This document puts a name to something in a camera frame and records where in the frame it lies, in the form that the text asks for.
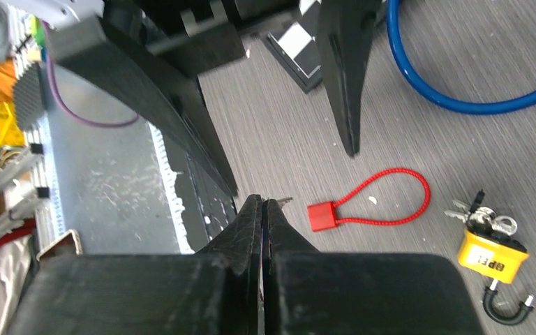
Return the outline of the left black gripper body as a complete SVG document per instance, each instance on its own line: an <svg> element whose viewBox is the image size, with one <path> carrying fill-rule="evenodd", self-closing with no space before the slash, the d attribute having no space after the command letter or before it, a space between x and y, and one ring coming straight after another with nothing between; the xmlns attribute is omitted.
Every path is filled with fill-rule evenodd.
<svg viewBox="0 0 536 335"><path fill-rule="evenodd" d="M246 56L244 43L301 17L298 1L104 1L103 18L195 77Z"/></svg>

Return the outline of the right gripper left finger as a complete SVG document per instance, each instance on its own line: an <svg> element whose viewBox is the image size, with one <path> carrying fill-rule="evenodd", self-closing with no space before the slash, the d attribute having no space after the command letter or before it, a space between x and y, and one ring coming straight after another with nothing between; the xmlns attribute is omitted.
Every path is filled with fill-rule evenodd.
<svg viewBox="0 0 536 335"><path fill-rule="evenodd" d="M257 334L262 198L192 255L59 256L9 334Z"/></svg>

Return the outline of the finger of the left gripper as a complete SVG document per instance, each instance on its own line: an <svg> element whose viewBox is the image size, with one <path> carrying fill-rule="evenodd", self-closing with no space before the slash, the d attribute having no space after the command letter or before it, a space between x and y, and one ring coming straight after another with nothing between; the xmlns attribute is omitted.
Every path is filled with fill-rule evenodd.
<svg viewBox="0 0 536 335"><path fill-rule="evenodd" d="M329 0L320 5L316 45L322 82L350 157L359 152L362 89L382 12L378 0Z"/></svg>
<svg viewBox="0 0 536 335"><path fill-rule="evenodd" d="M101 18L48 31L58 66L116 98L179 145L229 196L237 182L197 80Z"/></svg>

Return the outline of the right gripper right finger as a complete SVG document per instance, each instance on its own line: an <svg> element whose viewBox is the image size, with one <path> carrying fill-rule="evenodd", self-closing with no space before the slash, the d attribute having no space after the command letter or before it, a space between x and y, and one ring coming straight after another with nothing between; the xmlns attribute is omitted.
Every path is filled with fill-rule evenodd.
<svg viewBox="0 0 536 335"><path fill-rule="evenodd" d="M326 253L262 206L267 334L482 334L456 267L423 253Z"/></svg>

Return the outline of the yellow black padlock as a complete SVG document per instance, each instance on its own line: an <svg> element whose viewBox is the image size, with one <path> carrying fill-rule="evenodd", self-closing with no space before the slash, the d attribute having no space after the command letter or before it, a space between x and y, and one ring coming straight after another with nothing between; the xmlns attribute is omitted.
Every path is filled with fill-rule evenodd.
<svg viewBox="0 0 536 335"><path fill-rule="evenodd" d="M484 196L483 190L478 191L469 205L477 204L483 207ZM514 238L516 233L507 236L493 232L489 228L469 228L466 225L465 227L457 260L462 267L491 279L482 297L485 314L500 325L520 325L534 309L533 295L528 295L525 300L520 301L517 311L511 315L499 311L494 300L498 296L499 283L511 284L513 282L521 265L529 258L528 249Z"/></svg>

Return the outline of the silver key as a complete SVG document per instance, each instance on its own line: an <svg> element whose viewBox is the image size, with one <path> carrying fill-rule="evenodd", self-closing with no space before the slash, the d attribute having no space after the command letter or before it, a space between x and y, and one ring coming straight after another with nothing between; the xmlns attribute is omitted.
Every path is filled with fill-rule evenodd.
<svg viewBox="0 0 536 335"><path fill-rule="evenodd" d="M497 215L489 207L481 207L477 204L466 204L460 200L452 200L458 211L445 210L444 214L450 218L456 218L467 227L489 228L493 232L499 232L512 236L518 230L518 223L510 216Z"/></svg>

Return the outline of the spare silver keys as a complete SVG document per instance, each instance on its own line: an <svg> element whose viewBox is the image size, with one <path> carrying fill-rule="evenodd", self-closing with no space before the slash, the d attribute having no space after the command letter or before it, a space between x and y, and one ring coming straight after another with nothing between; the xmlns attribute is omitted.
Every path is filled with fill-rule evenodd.
<svg viewBox="0 0 536 335"><path fill-rule="evenodd" d="M282 208L282 207L284 207L286 204L288 204L291 201L292 201L291 197L281 198L281 199L277 200L277 204L278 204L278 206L280 208Z"/></svg>

